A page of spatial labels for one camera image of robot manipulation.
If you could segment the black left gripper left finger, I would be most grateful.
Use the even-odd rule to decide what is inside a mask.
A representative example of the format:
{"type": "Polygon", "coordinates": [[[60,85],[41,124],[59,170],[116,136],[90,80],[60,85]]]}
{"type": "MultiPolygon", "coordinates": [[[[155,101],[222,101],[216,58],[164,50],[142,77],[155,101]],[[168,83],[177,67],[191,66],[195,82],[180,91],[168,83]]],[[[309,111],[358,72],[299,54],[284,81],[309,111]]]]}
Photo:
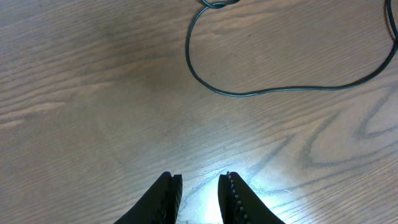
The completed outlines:
{"type": "Polygon", "coordinates": [[[182,176],[164,172],[114,224],[175,224],[182,191],[182,176]]]}

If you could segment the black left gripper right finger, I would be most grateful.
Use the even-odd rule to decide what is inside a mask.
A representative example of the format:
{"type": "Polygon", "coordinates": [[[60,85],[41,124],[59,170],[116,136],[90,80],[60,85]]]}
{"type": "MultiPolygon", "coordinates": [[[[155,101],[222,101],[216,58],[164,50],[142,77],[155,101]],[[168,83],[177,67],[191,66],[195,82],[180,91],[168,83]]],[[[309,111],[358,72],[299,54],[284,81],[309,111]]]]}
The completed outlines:
{"type": "Polygon", "coordinates": [[[224,224],[284,224],[237,172],[220,175],[218,201],[224,224]]]}

